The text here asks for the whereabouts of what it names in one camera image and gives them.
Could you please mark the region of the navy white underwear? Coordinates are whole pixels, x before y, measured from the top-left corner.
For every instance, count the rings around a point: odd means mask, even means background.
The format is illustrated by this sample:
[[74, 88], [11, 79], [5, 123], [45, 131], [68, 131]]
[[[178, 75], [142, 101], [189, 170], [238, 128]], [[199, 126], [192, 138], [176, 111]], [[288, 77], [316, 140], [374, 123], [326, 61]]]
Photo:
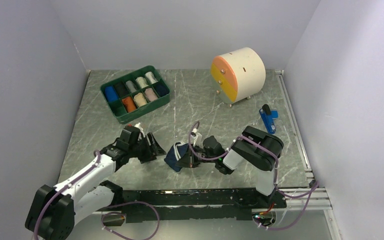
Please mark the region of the navy white underwear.
[[164, 162], [175, 172], [180, 172], [182, 167], [176, 166], [176, 163], [185, 155], [189, 145], [183, 141], [175, 142], [167, 152]]

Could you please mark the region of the orange cream underwear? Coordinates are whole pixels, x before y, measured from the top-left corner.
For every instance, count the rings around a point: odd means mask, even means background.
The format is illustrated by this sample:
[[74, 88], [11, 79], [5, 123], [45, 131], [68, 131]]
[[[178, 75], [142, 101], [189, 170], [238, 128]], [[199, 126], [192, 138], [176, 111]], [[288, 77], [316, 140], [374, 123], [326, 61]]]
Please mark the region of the orange cream underwear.
[[136, 106], [136, 104], [135, 104], [135, 102], [131, 96], [127, 96], [125, 98], [122, 98], [121, 102], [122, 102], [123, 106], [125, 107], [127, 113], [131, 113], [137, 109], [137, 106]]

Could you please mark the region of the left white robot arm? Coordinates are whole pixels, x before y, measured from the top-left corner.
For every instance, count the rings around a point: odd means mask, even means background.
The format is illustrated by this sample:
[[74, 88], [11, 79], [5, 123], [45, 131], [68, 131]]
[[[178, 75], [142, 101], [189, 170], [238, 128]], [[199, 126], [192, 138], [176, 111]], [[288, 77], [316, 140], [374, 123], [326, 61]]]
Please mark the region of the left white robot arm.
[[93, 152], [84, 168], [55, 186], [44, 184], [35, 193], [25, 228], [35, 240], [65, 240], [76, 224], [102, 208], [117, 210], [126, 202], [123, 188], [106, 178], [130, 159], [142, 164], [166, 155], [154, 135], [139, 124], [125, 126], [113, 143]]

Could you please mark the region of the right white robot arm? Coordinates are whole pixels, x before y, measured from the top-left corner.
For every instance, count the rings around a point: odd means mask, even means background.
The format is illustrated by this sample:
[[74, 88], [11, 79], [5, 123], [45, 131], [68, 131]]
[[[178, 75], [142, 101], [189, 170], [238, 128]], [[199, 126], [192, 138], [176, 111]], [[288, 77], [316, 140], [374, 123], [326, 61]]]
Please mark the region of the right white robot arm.
[[230, 175], [242, 162], [248, 162], [257, 169], [255, 184], [255, 202], [262, 208], [274, 201], [277, 184], [277, 169], [284, 143], [276, 136], [247, 126], [242, 134], [233, 140], [228, 148], [211, 135], [201, 145], [198, 128], [189, 133], [188, 142], [176, 142], [171, 153], [174, 159], [165, 158], [165, 162], [176, 172], [183, 168], [195, 168], [201, 163], [213, 163], [215, 168], [224, 175]]

